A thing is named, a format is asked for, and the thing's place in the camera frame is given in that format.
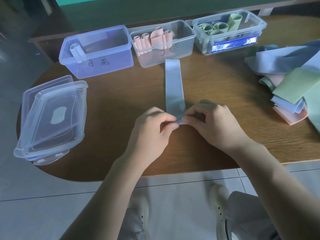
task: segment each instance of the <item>shoe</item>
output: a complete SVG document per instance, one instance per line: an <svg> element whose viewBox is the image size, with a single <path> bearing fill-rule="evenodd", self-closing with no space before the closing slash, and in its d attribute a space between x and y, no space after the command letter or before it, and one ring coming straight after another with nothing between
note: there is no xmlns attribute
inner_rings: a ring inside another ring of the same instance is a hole
<svg viewBox="0 0 320 240"><path fill-rule="evenodd" d="M145 240L150 240L148 231L149 203L147 198L144 195L131 195L128 208L135 210L139 214L145 232Z"/></svg>
<svg viewBox="0 0 320 240"><path fill-rule="evenodd" d="M209 203L217 218L217 240L228 240L226 234L226 208L229 190L222 184L215 184L209 190Z"/></svg>

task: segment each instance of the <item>wooden table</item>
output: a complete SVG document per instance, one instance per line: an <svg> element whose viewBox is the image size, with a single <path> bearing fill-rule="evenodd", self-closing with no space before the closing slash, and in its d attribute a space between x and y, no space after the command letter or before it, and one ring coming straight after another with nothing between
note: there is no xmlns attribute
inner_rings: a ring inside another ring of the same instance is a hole
<svg viewBox="0 0 320 240"><path fill-rule="evenodd" d="M292 46L320 38L320 19L299 16L269 16L259 45ZM258 83L245 64L250 48L204 56L196 47L180 59L186 106L201 99L226 104L244 131L283 164L320 159L319 135L306 119L289 126L272 109L268 87ZM134 66L85 79L87 117L85 137L58 161L39 166L53 176L72 181L100 181L113 161L124 152L135 119L152 106L166 109L164 64ZM52 65L35 86L68 75L63 65ZM19 134L20 117L17 130ZM233 159L209 145L189 125L170 136L164 153L143 176L237 168Z"/></svg>

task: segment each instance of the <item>plastic lid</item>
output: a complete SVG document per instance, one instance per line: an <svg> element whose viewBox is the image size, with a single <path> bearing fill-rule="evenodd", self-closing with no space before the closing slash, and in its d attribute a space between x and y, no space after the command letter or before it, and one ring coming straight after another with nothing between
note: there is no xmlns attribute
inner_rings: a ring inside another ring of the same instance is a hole
<svg viewBox="0 0 320 240"><path fill-rule="evenodd" d="M13 154L23 158L52 155L81 142L87 87L85 81L75 81L37 93Z"/></svg>
<svg viewBox="0 0 320 240"><path fill-rule="evenodd" d="M84 60L74 57L70 50L70 48L74 48L73 45L77 45L78 51L83 54L85 60L126 51L131 48L130 36L126 26L103 28L66 37L59 53L60 64L66 65Z"/></svg>
<svg viewBox="0 0 320 240"><path fill-rule="evenodd" d="M52 81L48 81L46 83L43 83L41 85L38 85L36 87L30 88L27 91L25 91L22 96L21 130L23 128L24 123L26 122L26 119L27 119L28 114L30 112L31 106L32 106L32 104L35 100L35 96L38 92L41 92L42 90L47 89L47 88L52 88L54 86L58 86L61 84L66 84L66 83L72 83L72 82L73 82L72 76L66 75L66 76L54 79Z"/></svg>

